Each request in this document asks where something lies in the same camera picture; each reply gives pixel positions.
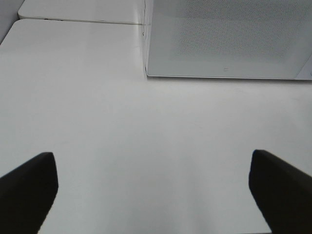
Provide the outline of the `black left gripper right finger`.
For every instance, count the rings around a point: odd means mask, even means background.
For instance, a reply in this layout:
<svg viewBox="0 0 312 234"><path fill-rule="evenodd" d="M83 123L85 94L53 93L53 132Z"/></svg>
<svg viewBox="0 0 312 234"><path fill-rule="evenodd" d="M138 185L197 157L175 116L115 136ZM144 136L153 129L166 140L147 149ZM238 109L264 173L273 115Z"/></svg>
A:
<svg viewBox="0 0 312 234"><path fill-rule="evenodd" d="M312 178L265 150L254 150L249 189L273 234L312 232Z"/></svg>

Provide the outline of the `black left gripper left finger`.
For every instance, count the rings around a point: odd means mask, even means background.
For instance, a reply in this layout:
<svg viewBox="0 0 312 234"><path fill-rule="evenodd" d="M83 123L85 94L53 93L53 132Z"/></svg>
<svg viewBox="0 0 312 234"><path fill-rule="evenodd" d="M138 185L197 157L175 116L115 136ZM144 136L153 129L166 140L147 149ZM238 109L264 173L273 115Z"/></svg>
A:
<svg viewBox="0 0 312 234"><path fill-rule="evenodd" d="M55 157L41 153L0 178L0 232L37 234L59 188Z"/></svg>

